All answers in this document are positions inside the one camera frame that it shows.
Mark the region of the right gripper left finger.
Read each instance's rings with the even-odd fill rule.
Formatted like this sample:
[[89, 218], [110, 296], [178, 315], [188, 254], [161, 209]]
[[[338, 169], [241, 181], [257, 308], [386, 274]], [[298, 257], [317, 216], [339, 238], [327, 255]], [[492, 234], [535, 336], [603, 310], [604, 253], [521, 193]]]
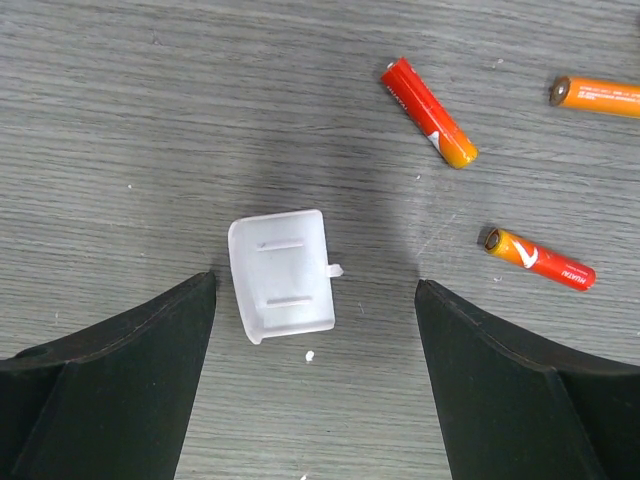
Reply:
[[1, 363], [5, 479], [171, 479], [216, 307], [199, 273]]

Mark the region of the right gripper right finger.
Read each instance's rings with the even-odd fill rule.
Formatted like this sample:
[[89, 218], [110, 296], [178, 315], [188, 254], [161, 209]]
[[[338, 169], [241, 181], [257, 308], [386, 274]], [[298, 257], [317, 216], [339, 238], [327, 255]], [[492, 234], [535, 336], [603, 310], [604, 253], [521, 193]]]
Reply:
[[571, 349], [422, 280], [415, 309], [456, 479], [635, 479], [639, 369]]

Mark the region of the white battery cover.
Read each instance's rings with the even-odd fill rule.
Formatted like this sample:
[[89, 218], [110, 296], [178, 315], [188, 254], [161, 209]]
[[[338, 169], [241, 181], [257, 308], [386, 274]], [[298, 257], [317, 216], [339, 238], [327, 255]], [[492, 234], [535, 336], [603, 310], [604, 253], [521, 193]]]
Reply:
[[335, 326], [331, 280], [344, 270], [328, 259], [317, 209], [253, 216], [228, 230], [230, 271], [252, 344]]

